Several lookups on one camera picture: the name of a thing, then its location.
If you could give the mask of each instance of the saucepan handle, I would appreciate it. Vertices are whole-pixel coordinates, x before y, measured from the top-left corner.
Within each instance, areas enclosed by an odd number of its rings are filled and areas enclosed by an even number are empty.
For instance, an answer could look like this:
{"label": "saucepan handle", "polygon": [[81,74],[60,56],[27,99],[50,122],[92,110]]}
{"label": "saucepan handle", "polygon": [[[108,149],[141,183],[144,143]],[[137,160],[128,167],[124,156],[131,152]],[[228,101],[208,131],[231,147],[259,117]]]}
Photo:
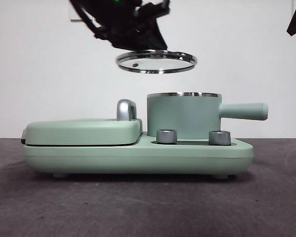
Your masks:
{"label": "saucepan handle", "polygon": [[221,118],[266,120],[268,106],[265,103],[232,104],[220,106]]}

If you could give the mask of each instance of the rubber foot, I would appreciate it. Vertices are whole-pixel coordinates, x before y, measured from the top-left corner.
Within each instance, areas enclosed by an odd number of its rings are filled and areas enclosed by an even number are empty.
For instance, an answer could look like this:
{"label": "rubber foot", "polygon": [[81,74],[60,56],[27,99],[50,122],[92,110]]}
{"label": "rubber foot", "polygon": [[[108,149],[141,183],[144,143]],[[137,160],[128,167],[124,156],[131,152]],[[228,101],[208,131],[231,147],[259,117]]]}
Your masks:
{"label": "rubber foot", "polygon": [[212,177],[214,179],[227,179],[228,178],[228,175],[225,175],[225,174],[215,174],[215,175],[212,175]]}
{"label": "rubber foot", "polygon": [[66,178],[70,176],[70,174],[64,174],[64,173],[53,173],[54,178]]}

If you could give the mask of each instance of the glass lid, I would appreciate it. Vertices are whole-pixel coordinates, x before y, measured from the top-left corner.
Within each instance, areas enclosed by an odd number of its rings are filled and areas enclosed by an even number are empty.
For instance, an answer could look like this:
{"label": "glass lid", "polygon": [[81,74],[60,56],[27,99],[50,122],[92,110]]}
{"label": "glass lid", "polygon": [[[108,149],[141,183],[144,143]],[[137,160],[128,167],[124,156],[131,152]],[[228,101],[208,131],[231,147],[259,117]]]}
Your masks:
{"label": "glass lid", "polygon": [[121,69],[130,72],[165,74],[191,70],[197,64],[197,59],[182,52],[143,50],[121,54],[116,63]]}

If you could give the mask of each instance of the silver knob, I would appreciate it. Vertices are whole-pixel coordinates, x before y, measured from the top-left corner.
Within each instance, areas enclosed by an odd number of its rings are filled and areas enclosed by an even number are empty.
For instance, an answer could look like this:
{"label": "silver knob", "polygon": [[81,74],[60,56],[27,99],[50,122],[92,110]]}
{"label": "silver knob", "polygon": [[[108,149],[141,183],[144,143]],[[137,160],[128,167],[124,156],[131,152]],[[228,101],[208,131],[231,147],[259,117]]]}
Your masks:
{"label": "silver knob", "polygon": [[208,142],[217,146],[231,145],[230,132],[228,131],[210,131],[208,136]]}
{"label": "silver knob", "polygon": [[157,131],[157,143],[175,144],[177,139],[177,131],[173,129],[159,129]]}

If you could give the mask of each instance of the stainless steel lid rim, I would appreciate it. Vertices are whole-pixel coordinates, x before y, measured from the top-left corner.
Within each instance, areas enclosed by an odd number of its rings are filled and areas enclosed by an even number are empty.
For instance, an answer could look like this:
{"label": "stainless steel lid rim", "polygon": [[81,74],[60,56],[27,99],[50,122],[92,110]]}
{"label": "stainless steel lid rim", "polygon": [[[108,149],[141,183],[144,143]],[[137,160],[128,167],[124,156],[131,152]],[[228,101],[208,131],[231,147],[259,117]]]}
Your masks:
{"label": "stainless steel lid rim", "polygon": [[195,67],[195,65],[190,66],[190,67],[186,67],[186,68],[180,68],[180,69],[142,70],[142,69],[127,68],[127,67],[119,65],[119,68],[121,68],[125,71],[129,71],[129,72],[133,72],[133,73],[143,73],[143,74],[181,73],[181,72],[189,71],[189,70],[193,69],[194,67]]}
{"label": "stainless steel lid rim", "polygon": [[127,60],[137,59],[137,58],[172,58],[177,60],[183,60],[194,65],[197,64],[197,58],[191,54],[183,53],[183,52],[175,52],[175,51],[168,51],[168,50],[141,50],[136,52],[129,52],[123,53],[116,58],[117,63],[122,63]]}
{"label": "stainless steel lid rim", "polygon": [[[170,59],[176,60],[181,62],[189,63],[188,66],[183,65],[182,67],[175,67],[169,69],[146,69],[146,68],[135,68],[134,66],[123,65],[123,63],[136,60],[136,59],[151,59],[151,60],[158,60],[158,59]],[[178,73],[178,72],[185,72],[191,70],[197,64],[197,59],[195,56],[183,53],[183,52],[175,52],[175,51],[168,51],[168,50],[141,50],[141,51],[133,51],[119,55],[116,58],[117,65],[126,71],[135,72],[135,73],[144,73],[144,74],[166,74],[166,73]]]}

